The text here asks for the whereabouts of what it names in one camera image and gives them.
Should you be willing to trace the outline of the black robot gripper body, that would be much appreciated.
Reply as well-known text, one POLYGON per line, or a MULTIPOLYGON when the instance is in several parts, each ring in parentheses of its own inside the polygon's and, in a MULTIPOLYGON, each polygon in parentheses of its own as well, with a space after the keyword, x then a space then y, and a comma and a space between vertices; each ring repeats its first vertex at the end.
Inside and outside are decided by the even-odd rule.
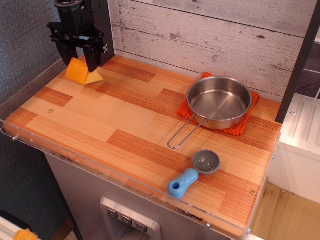
POLYGON ((105 52, 104 33, 95 27, 94 14, 98 13, 100 0, 55 0, 60 22, 50 22, 51 40, 75 41, 76 48, 95 46, 105 52))

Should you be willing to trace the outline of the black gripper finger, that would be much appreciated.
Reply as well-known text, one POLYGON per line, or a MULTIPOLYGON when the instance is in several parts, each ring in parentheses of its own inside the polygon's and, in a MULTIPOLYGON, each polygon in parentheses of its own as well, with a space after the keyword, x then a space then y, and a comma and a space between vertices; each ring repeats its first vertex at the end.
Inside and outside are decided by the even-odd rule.
POLYGON ((83 48, 86 64, 90 73, 94 72, 101 64, 101 52, 96 46, 86 45, 83 48))
POLYGON ((68 66, 72 58, 77 59, 77 45, 73 40, 56 40, 55 41, 57 50, 63 60, 63 62, 68 66))

